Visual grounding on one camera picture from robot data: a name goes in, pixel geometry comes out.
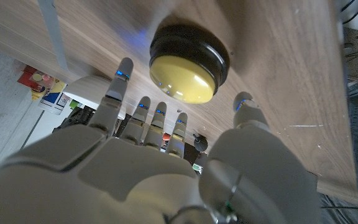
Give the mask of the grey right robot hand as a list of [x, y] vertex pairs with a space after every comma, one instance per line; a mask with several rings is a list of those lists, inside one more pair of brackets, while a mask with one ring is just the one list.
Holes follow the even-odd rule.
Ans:
[[124, 58], [87, 125], [63, 128], [0, 164], [0, 223], [318, 223], [316, 176], [270, 130], [246, 92], [235, 97], [201, 174], [183, 157], [186, 114], [161, 151], [164, 111], [142, 139], [143, 97], [113, 136], [133, 70]]

